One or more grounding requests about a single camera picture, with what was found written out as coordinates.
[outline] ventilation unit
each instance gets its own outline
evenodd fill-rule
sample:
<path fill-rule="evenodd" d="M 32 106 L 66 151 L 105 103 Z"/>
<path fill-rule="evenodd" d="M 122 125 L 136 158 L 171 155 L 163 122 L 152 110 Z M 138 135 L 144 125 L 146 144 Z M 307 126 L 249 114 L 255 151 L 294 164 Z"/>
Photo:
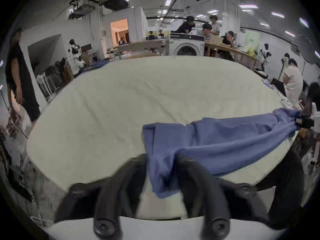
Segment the ventilation unit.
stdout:
<path fill-rule="evenodd" d="M 118 11 L 129 7 L 129 3 L 126 0 L 101 0 L 100 5 L 103 5 L 107 9 Z"/>

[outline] clothes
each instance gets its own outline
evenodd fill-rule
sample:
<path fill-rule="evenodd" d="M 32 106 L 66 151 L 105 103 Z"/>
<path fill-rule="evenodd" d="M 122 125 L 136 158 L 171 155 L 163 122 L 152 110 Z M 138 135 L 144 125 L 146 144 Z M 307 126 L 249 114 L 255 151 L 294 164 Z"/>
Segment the clothes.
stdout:
<path fill-rule="evenodd" d="M 303 174 L 301 157 L 291 148 L 274 170 L 256 185 L 257 191 L 276 186 L 268 213 L 271 228 L 287 228 L 298 222 L 304 188 Z"/>
<path fill-rule="evenodd" d="M 279 108 L 273 113 L 226 119 L 203 118 L 186 126 L 155 123 L 143 126 L 149 176 L 159 198 L 176 193 L 176 154 L 198 160 L 212 175 L 248 166 L 274 150 L 298 130 L 299 110 Z"/>
<path fill-rule="evenodd" d="M 229 42 L 226 38 L 226 36 L 222 36 L 223 39 L 222 39 L 222 43 L 225 44 L 225 45 L 232 45 L 231 42 Z M 224 51 L 224 50 L 218 50 L 218 53 L 217 53 L 217 57 L 218 58 L 221 58 L 221 59 L 225 59 L 225 60 L 229 60 L 229 61 L 232 61 L 234 62 L 234 58 L 232 57 L 231 53 L 228 52 L 228 51 Z"/>
<path fill-rule="evenodd" d="M 263 82 L 266 86 L 268 86 L 268 87 L 270 87 L 272 90 L 274 90 L 273 86 L 269 83 L 269 81 L 268 81 L 267 79 L 261 79 L 261 80 L 262 80 L 262 82 Z"/>
<path fill-rule="evenodd" d="M 33 122 L 40 116 L 39 104 L 35 96 L 35 91 L 33 89 L 31 76 L 26 65 L 26 61 L 23 57 L 23 53 L 18 43 L 10 48 L 6 65 L 7 83 L 13 91 L 14 97 L 17 97 L 17 86 L 14 82 L 11 72 L 11 62 L 15 58 L 18 59 L 22 98 L 24 99 L 24 102 L 22 102 L 21 105 L 26 109 L 26 112 L 28 113 L 31 122 Z"/>
<path fill-rule="evenodd" d="M 183 22 L 179 28 L 177 29 L 177 33 L 183 33 L 183 34 L 186 34 L 186 30 L 189 30 L 189 33 L 191 32 L 192 28 L 195 28 L 196 25 L 193 24 L 192 26 L 189 25 L 188 22 Z"/>
<path fill-rule="evenodd" d="M 299 96 L 302 92 L 303 78 L 296 66 L 288 66 L 285 71 L 289 81 L 285 84 L 285 91 L 290 95 L 287 95 L 288 100 L 294 105 L 299 100 Z"/>
<path fill-rule="evenodd" d="M 214 32 L 217 32 L 219 31 L 220 32 L 220 27 L 219 27 L 219 24 L 216 22 L 216 24 L 212 24 L 211 23 L 211 26 L 212 26 L 212 29 L 211 29 L 211 33 L 213 34 Z"/>
<path fill-rule="evenodd" d="M 273 78 L 270 84 L 274 85 L 279 90 L 279 92 L 281 92 L 286 97 L 285 84 L 283 82 Z"/>
<path fill-rule="evenodd" d="M 211 34 L 211 33 L 208 34 L 208 35 L 205 35 L 205 33 L 203 32 L 203 30 L 200 30 L 197 34 L 198 34 L 199 36 L 204 36 L 206 42 L 209 42 L 210 39 L 214 36 L 214 34 Z"/>
<path fill-rule="evenodd" d="M 289 58 L 284 56 L 282 58 L 282 69 L 281 69 L 281 73 L 280 73 L 280 76 L 279 76 L 279 81 L 283 82 L 283 78 L 285 76 L 285 72 L 286 70 L 288 69 L 288 63 L 289 63 Z"/>

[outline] man in black shirt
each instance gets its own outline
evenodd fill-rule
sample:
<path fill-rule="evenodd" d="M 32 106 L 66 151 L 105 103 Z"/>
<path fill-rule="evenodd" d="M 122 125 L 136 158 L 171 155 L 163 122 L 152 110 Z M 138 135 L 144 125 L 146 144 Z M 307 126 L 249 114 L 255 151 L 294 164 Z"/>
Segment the man in black shirt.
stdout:
<path fill-rule="evenodd" d="M 232 31 L 229 31 L 228 33 L 226 33 L 226 35 L 222 36 L 223 40 L 222 40 L 222 46 L 226 46 L 226 47 L 234 47 L 234 42 L 233 42 L 233 38 L 234 38 L 234 33 Z M 225 59 L 225 60 L 229 60 L 234 62 L 234 58 L 232 57 L 231 53 L 228 51 L 224 51 L 224 50 L 219 50 L 218 54 L 217 54 L 219 58 Z"/>
<path fill-rule="evenodd" d="M 17 112 L 12 106 L 11 90 L 16 102 L 21 104 L 28 113 L 32 128 L 40 116 L 39 104 L 31 82 L 31 76 L 19 46 L 21 29 L 19 28 L 10 39 L 10 51 L 7 59 L 5 74 L 8 84 L 8 100 L 13 119 L 17 118 Z"/>
<path fill-rule="evenodd" d="M 194 17 L 188 16 L 186 17 L 186 21 L 183 22 L 179 28 L 177 29 L 177 33 L 189 34 L 192 28 L 195 28 L 196 25 L 194 23 Z"/>

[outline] wooden desk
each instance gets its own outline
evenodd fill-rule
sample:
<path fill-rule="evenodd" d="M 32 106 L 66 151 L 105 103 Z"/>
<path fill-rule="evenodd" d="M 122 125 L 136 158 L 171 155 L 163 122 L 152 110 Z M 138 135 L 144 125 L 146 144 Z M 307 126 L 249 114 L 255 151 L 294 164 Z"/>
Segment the wooden desk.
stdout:
<path fill-rule="evenodd" d="M 226 46 L 223 46 L 223 45 L 209 43 L 209 42 L 206 42 L 205 45 L 208 48 L 208 51 L 207 51 L 207 56 L 208 57 L 210 56 L 210 51 L 212 49 L 218 49 L 218 50 L 222 50 L 222 51 L 226 51 L 226 52 L 230 52 L 230 53 L 239 54 L 239 55 L 241 55 L 240 63 L 243 65 L 245 60 L 249 60 L 250 69 L 252 71 L 254 70 L 254 65 L 256 63 L 256 58 L 249 56 L 245 52 L 242 52 L 242 51 L 234 49 L 234 48 L 226 47 Z"/>

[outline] person's arm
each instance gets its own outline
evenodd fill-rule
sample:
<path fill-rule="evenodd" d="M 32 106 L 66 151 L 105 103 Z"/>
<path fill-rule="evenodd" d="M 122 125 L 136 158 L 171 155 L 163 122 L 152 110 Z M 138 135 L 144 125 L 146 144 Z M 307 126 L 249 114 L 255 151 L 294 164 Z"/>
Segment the person's arm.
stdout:
<path fill-rule="evenodd" d="M 286 85 L 288 81 L 289 81 L 289 77 L 286 75 L 286 73 L 284 73 L 283 83 Z"/>
<path fill-rule="evenodd" d="M 12 105 L 11 87 L 9 85 L 8 85 L 8 101 L 9 101 L 9 109 L 10 109 L 11 117 L 15 121 L 19 117 L 19 114 L 17 114 L 17 112 L 15 111 L 15 109 Z"/>
<path fill-rule="evenodd" d="M 13 80 L 17 86 L 16 101 L 18 104 L 21 104 L 22 90 L 21 90 L 21 81 L 20 81 L 20 75 L 19 75 L 19 63 L 17 58 L 14 58 L 11 62 L 11 73 L 12 73 Z"/>

